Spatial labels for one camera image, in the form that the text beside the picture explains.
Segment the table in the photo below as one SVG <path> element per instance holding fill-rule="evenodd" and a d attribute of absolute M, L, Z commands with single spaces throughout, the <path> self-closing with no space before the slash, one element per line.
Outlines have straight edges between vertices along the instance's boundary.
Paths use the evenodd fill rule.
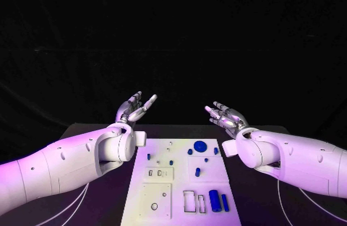
<path fill-rule="evenodd" d="M 106 128 L 107 124 L 75 123 L 62 138 Z M 260 130 L 288 133 L 282 126 L 254 126 Z M 221 143 L 230 140 L 223 128 L 214 125 L 140 125 L 136 131 L 146 131 L 147 138 L 215 138 Z M 132 179 L 134 156 L 120 168 L 90 183 L 80 209 L 67 225 L 120 225 Z M 243 225 L 289 225 L 283 215 L 278 180 L 247 168 L 237 156 L 227 158 L 221 150 L 234 202 Z M 282 205 L 292 224 L 346 225 L 308 200 L 299 189 L 279 182 Z M 84 187 L 49 197 L 39 198 L 0 216 L 0 225 L 36 225 L 51 218 L 71 204 Z M 347 204 L 340 198 L 308 192 L 309 197 L 340 217 L 347 218 Z M 77 204 L 45 225 L 62 225 Z"/>

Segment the black curtain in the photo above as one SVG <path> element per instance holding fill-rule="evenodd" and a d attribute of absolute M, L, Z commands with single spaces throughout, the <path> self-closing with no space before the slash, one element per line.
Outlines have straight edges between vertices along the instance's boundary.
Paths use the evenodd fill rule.
<path fill-rule="evenodd" d="M 142 124 L 210 124 L 215 100 L 347 148 L 347 0 L 1 2 L 0 162 L 113 123 L 139 90 Z"/>

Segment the cable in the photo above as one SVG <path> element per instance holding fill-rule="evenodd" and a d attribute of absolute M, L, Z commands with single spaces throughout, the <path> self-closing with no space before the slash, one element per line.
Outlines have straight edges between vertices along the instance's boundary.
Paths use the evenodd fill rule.
<path fill-rule="evenodd" d="M 82 195 L 82 197 L 81 197 L 81 202 L 80 202 L 80 204 L 77 205 L 77 208 L 75 208 L 75 210 L 74 210 L 74 213 L 71 214 L 69 218 L 67 219 L 64 225 L 67 224 L 67 222 L 68 222 L 69 219 L 72 218 L 72 216 L 74 216 L 74 214 L 75 214 L 75 212 L 77 212 L 77 210 L 78 210 L 78 208 L 80 208 L 80 205 L 81 205 L 82 200 L 84 200 L 84 197 L 85 197 L 87 189 L 85 189 L 85 191 L 84 191 L 84 195 Z"/>
<path fill-rule="evenodd" d="M 286 215 L 286 212 L 285 212 L 285 209 L 283 209 L 283 205 L 282 205 L 282 200 L 280 200 L 280 191 L 279 191 L 279 185 L 280 185 L 280 181 L 278 180 L 276 181 L 276 185 L 278 185 L 278 198 L 279 198 L 279 203 L 280 203 L 280 208 L 282 208 L 282 211 L 283 211 L 283 215 L 285 215 L 285 218 L 288 220 L 288 223 L 292 225 L 291 221 L 289 221 L 289 218 L 288 218 L 288 215 Z"/>
<path fill-rule="evenodd" d="M 82 191 L 81 191 L 77 199 L 75 199 L 74 202 L 69 204 L 69 206 L 68 206 L 52 218 L 49 218 L 46 221 L 43 221 L 42 223 L 36 224 L 35 226 L 40 226 L 42 224 L 45 224 L 46 222 L 49 222 L 52 219 L 55 219 L 55 218 L 69 209 L 69 207 L 72 206 L 72 204 L 74 204 L 74 203 L 77 202 L 77 200 L 81 198 L 82 193 L 84 193 L 84 194 L 87 193 L 88 185 L 90 185 L 90 183 L 87 183 L 85 188 L 82 189 Z"/>
<path fill-rule="evenodd" d="M 340 218 L 338 216 L 335 216 L 330 211 L 327 211 L 322 206 L 309 198 L 309 196 L 305 194 L 304 190 L 299 188 L 301 192 L 304 193 L 304 195 L 307 196 L 307 198 L 311 200 L 311 202 L 317 205 L 317 207 L 327 212 L 333 217 L 335 217 L 337 219 L 340 219 L 341 221 L 347 222 L 346 219 Z"/>

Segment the blue disc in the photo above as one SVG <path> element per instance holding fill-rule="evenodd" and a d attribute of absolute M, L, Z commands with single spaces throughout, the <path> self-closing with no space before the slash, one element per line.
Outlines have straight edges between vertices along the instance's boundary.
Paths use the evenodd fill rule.
<path fill-rule="evenodd" d="M 197 152 L 205 152 L 205 150 L 208 149 L 208 146 L 202 141 L 197 141 L 194 143 L 194 149 Z"/>

